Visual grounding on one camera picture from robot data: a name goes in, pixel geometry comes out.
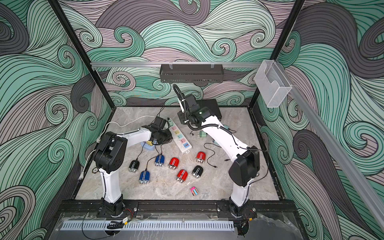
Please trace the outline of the red shaver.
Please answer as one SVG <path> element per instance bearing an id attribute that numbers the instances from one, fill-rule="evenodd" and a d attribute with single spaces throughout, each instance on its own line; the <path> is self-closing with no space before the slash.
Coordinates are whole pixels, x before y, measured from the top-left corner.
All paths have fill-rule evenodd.
<path id="1" fill-rule="evenodd" d="M 177 169 L 179 166 L 180 160 L 178 158 L 172 158 L 168 164 L 168 167 L 172 170 Z"/>
<path id="2" fill-rule="evenodd" d="M 196 162 L 198 163 L 204 163 L 206 161 L 206 153 L 204 152 L 198 152 L 196 156 Z"/>
<path id="3" fill-rule="evenodd" d="M 177 174 L 176 180 L 180 183 L 183 183 L 186 181 L 188 177 L 188 172 L 186 170 L 180 170 Z"/>

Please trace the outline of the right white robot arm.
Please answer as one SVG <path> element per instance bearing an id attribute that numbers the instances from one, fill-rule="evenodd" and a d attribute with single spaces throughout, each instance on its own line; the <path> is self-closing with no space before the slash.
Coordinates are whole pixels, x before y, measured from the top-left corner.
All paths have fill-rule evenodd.
<path id="1" fill-rule="evenodd" d="M 234 183 L 229 198 L 230 212 L 241 217 L 249 201 L 249 189 L 260 171 L 260 149 L 249 147 L 226 129 L 207 107 L 200 107 L 193 95 L 177 94 L 184 116 L 181 122 L 192 131 L 202 130 L 215 140 L 232 162 L 228 170 Z"/>

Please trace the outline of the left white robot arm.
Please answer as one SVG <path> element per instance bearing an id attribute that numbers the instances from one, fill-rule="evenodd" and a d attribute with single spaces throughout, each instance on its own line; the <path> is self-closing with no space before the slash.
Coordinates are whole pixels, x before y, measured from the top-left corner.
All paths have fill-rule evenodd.
<path id="1" fill-rule="evenodd" d="M 138 130 L 123 134 L 107 132 L 101 138 L 93 160 L 102 179 L 103 208 L 113 218 L 119 217 L 124 211 L 119 169 L 124 162 L 126 149 L 147 141 L 154 141 L 158 145 L 171 141 L 169 127 L 167 120 L 155 117 L 152 123 Z"/>

